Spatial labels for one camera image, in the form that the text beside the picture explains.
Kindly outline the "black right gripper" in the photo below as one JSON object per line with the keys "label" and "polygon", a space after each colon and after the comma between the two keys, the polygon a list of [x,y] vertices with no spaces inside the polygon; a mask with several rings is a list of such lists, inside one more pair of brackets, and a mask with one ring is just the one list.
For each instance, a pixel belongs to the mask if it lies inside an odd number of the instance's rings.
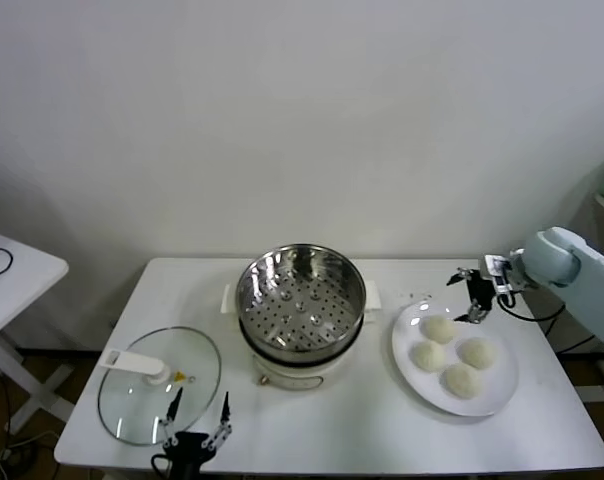
{"label": "black right gripper", "polygon": [[486,280],[477,269],[458,267],[457,271],[449,278],[446,285],[466,281],[467,291],[471,304],[466,313],[453,319],[461,323],[481,323],[488,315],[488,308],[493,303],[495,289],[491,280]]}

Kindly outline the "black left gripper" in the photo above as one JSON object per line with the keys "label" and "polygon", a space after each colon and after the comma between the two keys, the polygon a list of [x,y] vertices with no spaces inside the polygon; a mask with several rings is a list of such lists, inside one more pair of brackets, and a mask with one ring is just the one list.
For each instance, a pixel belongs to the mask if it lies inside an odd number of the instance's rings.
{"label": "black left gripper", "polygon": [[214,458],[216,448],[220,448],[232,433],[229,392],[226,392],[220,422],[212,434],[209,436],[192,432],[176,434],[175,420],[182,395],[183,388],[180,387],[169,404],[165,418],[160,421],[164,433],[162,446],[167,447],[164,453],[170,463],[169,480],[199,479],[201,467]]}

